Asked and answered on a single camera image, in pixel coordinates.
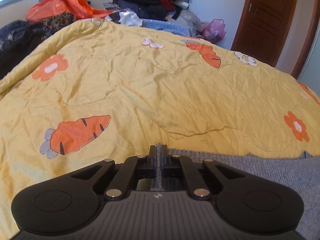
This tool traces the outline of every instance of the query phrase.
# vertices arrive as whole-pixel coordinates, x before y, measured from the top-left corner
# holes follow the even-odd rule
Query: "door handle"
[[[250,6],[249,6],[249,12],[252,12],[252,8],[253,8],[253,4],[252,3],[250,3]]]

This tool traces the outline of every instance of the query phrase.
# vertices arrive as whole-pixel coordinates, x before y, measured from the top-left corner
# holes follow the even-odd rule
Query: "orange flower print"
[[[318,104],[320,105],[320,102],[318,101],[318,99],[311,93],[311,91],[308,89],[308,87],[300,82],[298,82],[298,84],[302,87],[302,89],[307,92],[307,94],[309,96],[311,96],[313,98],[313,100]]]
[[[285,115],[283,118],[285,123],[291,128],[297,140],[301,142],[303,139],[305,139],[306,142],[309,141],[309,136],[306,131],[307,127],[302,120],[298,119],[291,111],[289,111],[288,115]]]
[[[40,78],[41,81],[47,81],[52,78],[57,71],[63,71],[68,68],[68,61],[63,59],[63,54],[56,54],[48,58],[39,65],[39,69],[32,74],[33,79]]]

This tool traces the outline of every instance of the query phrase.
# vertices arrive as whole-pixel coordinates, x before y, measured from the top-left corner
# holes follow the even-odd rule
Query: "carrot print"
[[[220,68],[221,59],[217,56],[217,54],[213,51],[212,46],[194,43],[194,42],[187,42],[187,47],[192,50],[197,50],[200,52],[203,59],[212,67]]]
[[[320,105],[320,102],[318,101],[318,99],[311,93],[311,91],[308,89],[308,87],[300,82],[298,82],[298,84],[302,87],[302,89],[307,92],[307,94],[309,96],[311,96],[313,98],[313,100],[318,104]]]
[[[45,142],[40,147],[41,154],[53,159],[59,154],[67,155],[97,138],[109,125],[110,115],[82,118],[75,122],[61,122],[58,128],[48,129]]]

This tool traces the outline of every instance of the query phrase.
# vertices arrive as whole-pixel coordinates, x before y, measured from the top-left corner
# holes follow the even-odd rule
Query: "round black pad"
[[[253,210],[266,212],[277,209],[281,199],[273,192],[265,190],[251,191],[244,196],[245,204]]]
[[[259,178],[229,180],[216,207],[228,223],[254,234],[294,230],[304,210],[303,201],[294,190]]]
[[[89,223],[99,206],[90,183],[62,176],[22,190],[11,210],[20,230],[59,235]]]
[[[63,191],[49,190],[35,199],[35,206],[44,212],[59,212],[70,206],[72,197]]]

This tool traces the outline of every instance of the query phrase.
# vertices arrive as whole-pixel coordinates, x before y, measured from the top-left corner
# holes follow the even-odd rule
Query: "bed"
[[[263,159],[320,155],[320,99],[211,43],[101,19],[58,31],[0,81],[0,240],[22,189],[150,145]]]

